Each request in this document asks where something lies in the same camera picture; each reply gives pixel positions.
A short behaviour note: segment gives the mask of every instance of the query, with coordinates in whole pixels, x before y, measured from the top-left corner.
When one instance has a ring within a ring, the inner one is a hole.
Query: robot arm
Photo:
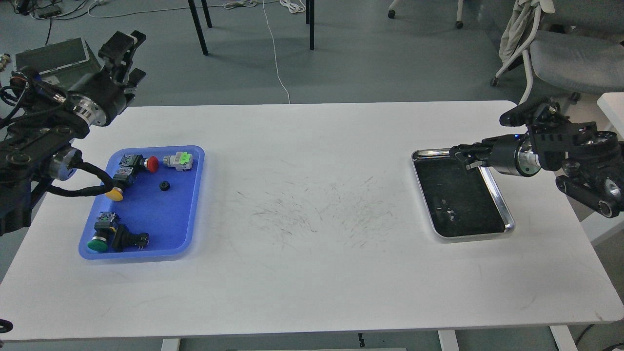
[[[472,145],[451,148],[467,172],[493,167],[513,176],[530,177],[540,169],[558,171],[557,188],[601,215],[624,210],[622,144],[613,132],[598,131],[595,122],[572,123],[557,103],[527,101],[500,117],[503,126],[527,127],[525,134],[507,134]]]
[[[84,162],[70,142],[84,138],[91,125],[108,126],[132,102],[145,73],[131,72],[130,67],[144,41],[138,31],[116,32],[98,52],[105,62],[102,70],[85,75],[69,91],[41,81],[34,69],[13,72],[11,85],[1,89],[2,100],[14,108],[0,119],[0,128],[7,128],[7,138],[0,142],[0,235],[30,226],[32,208],[46,191],[73,197],[112,189],[110,176]],[[13,118],[20,108],[25,113]],[[67,180],[76,169],[97,176],[103,185],[80,190],[52,185],[54,179]],[[32,182],[38,182],[34,189]]]

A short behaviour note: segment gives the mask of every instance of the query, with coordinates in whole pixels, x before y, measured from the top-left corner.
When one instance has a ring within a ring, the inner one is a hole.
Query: red button
[[[147,159],[147,170],[151,173],[158,170],[158,158],[156,156],[152,156]]]

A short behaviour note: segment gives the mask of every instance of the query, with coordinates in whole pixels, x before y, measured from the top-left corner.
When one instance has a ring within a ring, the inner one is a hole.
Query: stainless steel tray
[[[412,164],[439,236],[460,239],[513,230],[514,219],[488,168],[464,172],[448,149],[418,150]]]

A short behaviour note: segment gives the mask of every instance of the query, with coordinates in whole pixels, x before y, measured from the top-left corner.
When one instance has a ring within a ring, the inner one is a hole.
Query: chair wheel
[[[570,95],[570,101],[572,101],[573,105],[576,105],[580,99],[581,99],[581,94],[578,92],[573,92],[572,95]]]

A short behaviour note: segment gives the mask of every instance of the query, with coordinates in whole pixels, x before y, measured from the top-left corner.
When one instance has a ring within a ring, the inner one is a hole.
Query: black nut
[[[160,188],[160,190],[162,191],[167,191],[171,188],[171,184],[169,184],[169,182],[167,182],[166,180],[164,182],[160,182],[160,184],[158,185],[158,187]]]

